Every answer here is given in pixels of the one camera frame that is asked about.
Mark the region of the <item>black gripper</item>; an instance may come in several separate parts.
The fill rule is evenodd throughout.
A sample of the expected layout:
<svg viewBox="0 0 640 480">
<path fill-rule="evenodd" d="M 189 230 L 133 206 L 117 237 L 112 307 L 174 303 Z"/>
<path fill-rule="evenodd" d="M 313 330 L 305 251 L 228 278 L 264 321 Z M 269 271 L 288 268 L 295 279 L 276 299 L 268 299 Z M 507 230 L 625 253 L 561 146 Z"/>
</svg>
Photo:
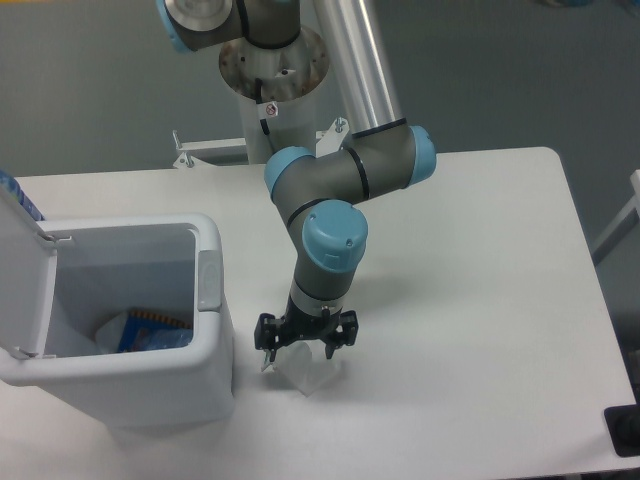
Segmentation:
<svg viewBox="0 0 640 480">
<path fill-rule="evenodd" d="M 265 362 L 270 364 L 275 361 L 281 347 L 298 340 L 321 340 L 325 344 L 325 357 L 331 360 L 336 350 L 355 344 L 357 333 L 355 310 L 309 315 L 289 298 L 284 316 L 276 317 L 269 313 L 259 316 L 254 330 L 254 345 L 256 350 L 265 352 Z"/>
</svg>

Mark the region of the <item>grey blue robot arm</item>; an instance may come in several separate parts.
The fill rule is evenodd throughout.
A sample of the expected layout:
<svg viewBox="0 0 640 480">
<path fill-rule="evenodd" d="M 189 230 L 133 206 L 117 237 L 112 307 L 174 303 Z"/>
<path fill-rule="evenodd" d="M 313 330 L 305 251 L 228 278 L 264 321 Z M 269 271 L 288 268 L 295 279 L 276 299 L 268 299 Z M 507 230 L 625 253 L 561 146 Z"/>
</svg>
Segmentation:
<svg viewBox="0 0 640 480">
<path fill-rule="evenodd" d="M 219 46 L 227 84 L 248 98 L 265 141 L 264 181 L 295 246 L 286 311 L 262 314 L 254 343 L 272 363 L 295 342 L 319 340 L 327 356 L 356 341 L 357 316 L 344 309 L 364 256 L 368 225 L 358 204 L 429 178 L 436 150 L 407 123 L 369 1 L 318 1 L 319 43 L 296 1 L 160 1 L 175 49 Z M 333 69 L 349 124 L 345 146 L 316 156 L 297 133 L 277 135 L 270 107 L 308 97 Z"/>
</svg>

